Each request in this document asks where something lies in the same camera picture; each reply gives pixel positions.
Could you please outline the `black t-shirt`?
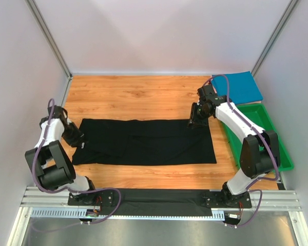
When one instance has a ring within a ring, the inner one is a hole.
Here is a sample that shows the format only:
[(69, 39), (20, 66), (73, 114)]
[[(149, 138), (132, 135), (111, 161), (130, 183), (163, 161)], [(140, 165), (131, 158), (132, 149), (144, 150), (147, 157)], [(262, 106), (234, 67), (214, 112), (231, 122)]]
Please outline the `black t-shirt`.
[(86, 119), (86, 142), (72, 156), (73, 165), (165, 166), (216, 164), (209, 127), (191, 128), (187, 119)]

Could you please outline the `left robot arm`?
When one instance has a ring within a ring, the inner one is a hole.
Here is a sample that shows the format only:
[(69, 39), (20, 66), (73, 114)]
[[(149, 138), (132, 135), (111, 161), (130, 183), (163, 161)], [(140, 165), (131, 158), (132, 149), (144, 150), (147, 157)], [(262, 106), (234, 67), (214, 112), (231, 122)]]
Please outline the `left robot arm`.
[(39, 141), (25, 152), (33, 181), (42, 192), (55, 194), (68, 190), (76, 199), (83, 199), (95, 190), (95, 186), (88, 177), (76, 174), (61, 140), (73, 148), (83, 147), (84, 133), (69, 119), (63, 107), (49, 106), (48, 113), (40, 121)]

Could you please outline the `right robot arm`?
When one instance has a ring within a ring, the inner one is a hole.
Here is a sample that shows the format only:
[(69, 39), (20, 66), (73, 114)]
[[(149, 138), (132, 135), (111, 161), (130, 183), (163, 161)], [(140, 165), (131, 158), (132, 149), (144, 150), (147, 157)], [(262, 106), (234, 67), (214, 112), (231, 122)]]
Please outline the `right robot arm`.
[(231, 207), (237, 205), (256, 182), (267, 180), (268, 173), (278, 172), (278, 135), (274, 130), (265, 130), (249, 120), (228, 96), (217, 95), (211, 84), (200, 87), (197, 94), (199, 100), (191, 106), (188, 126), (207, 126), (212, 116), (228, 126), (242, 144), (240, 169), (212, 198), (218, 204)]

